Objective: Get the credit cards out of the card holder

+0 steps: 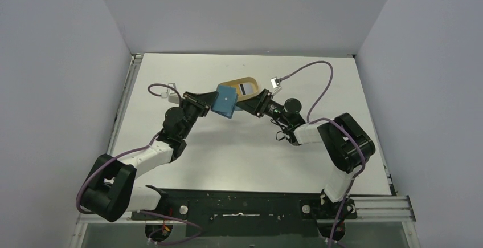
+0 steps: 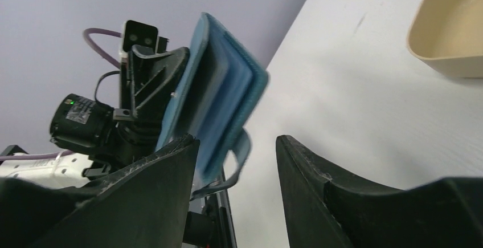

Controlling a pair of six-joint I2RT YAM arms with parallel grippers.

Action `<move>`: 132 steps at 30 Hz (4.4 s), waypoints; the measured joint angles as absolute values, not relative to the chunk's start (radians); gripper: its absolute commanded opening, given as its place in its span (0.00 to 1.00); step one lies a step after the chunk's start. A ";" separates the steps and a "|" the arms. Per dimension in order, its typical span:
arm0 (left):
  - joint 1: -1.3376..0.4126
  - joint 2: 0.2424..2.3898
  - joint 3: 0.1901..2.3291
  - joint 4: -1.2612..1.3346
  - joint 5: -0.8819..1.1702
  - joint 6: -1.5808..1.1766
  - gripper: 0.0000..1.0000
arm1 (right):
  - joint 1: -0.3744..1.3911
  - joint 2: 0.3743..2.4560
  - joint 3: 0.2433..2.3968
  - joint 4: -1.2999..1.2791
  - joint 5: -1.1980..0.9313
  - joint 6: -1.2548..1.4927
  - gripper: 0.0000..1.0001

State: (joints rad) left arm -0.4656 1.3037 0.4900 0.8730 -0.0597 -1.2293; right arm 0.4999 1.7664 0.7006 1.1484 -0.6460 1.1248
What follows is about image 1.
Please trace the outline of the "blue leather card holder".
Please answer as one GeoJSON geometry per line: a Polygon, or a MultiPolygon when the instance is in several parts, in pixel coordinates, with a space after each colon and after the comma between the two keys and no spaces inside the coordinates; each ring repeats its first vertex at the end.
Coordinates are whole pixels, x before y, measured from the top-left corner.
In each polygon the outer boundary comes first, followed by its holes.
{"type": "Polygon", "coordinates": [[[231,119],[238,101],[236,88],[219,84],[216,92],[218,93],[218,96],[211,107],[211,111],[225,118],[231,119]]]}

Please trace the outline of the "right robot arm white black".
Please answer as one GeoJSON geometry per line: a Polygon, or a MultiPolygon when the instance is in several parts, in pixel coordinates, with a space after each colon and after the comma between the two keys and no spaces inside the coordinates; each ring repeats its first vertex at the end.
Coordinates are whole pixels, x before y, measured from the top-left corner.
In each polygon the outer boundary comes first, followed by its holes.
{"type": "Polygon", "coordinates": [[[335,220],[354,213],[354,208],[347,208],[349,192],[355,178],[375,154],[376,147],[349,113],[333,120],[310,123],[300,114],[302,105],[299,100],[289,98],[279,104],[266,89],[257,96],[237,102],[236,107],[256,117],[270,117],[271,122],[280,128],[283,138],[292,145],[323,144],[329,155],[330,175],[321,190],[320,205],[313,206],[310,212],[317,218],[335,220]]]}

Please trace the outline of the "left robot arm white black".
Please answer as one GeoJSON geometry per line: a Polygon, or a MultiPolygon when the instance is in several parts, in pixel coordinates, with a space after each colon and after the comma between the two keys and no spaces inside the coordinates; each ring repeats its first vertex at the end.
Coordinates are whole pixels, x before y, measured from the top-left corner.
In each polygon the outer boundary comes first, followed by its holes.
{"type": "Polygon", "coordinates": [[[76,197],[81,213],[93,213],[109,222],[125,212],[146,210],[155,219],[165,217],[169,204],[164,191],[151,185],[135,186],[141,175],[178,159],[186,137],[200,117],[205,117],[219,93],[185,92],[178,106],[165,112],[162,129],[147,145],[115,157],[103,154],[95,161],[76,197]]]}

